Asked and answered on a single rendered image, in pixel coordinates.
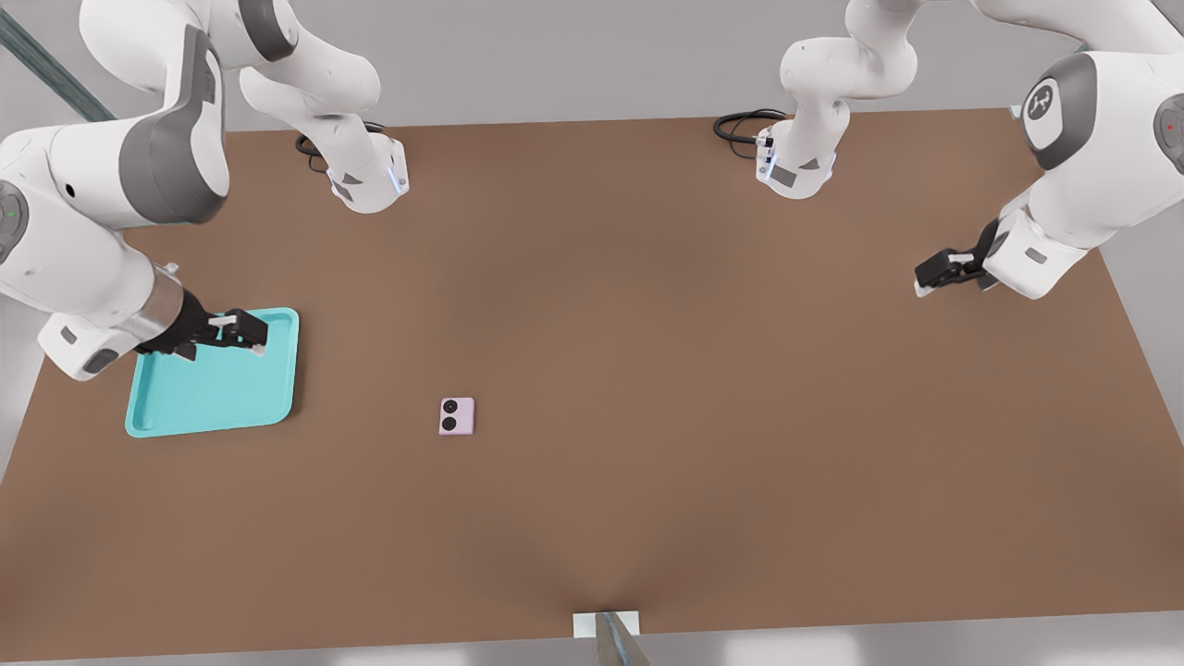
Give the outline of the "pale blue-green tray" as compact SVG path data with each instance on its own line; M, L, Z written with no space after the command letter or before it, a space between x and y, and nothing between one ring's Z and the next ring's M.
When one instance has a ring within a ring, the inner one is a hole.
M263 356L204 347L197 360L139 357L124 430L133 438L274 425L292 408L300 315L288 307L255 309L269 326Z

